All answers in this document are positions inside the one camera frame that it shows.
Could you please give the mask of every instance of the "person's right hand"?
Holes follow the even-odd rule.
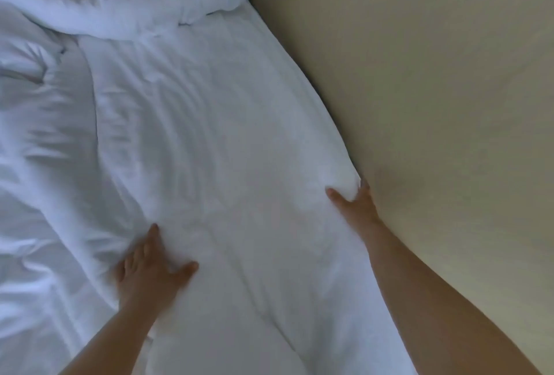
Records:
[[[328,187],[325,192],[350,227],[362,238],[376,226],[384,225],[373,203],[370,186],[365,179],[361,182],[356,198],[351,202],[333,188]]]
[[[191,261],[175,273],[169,271],[160,229],[153,224],[146,237],[114,269],[119,308],[134,303],[157,316],[170,306],[197,270],[198,263]]]

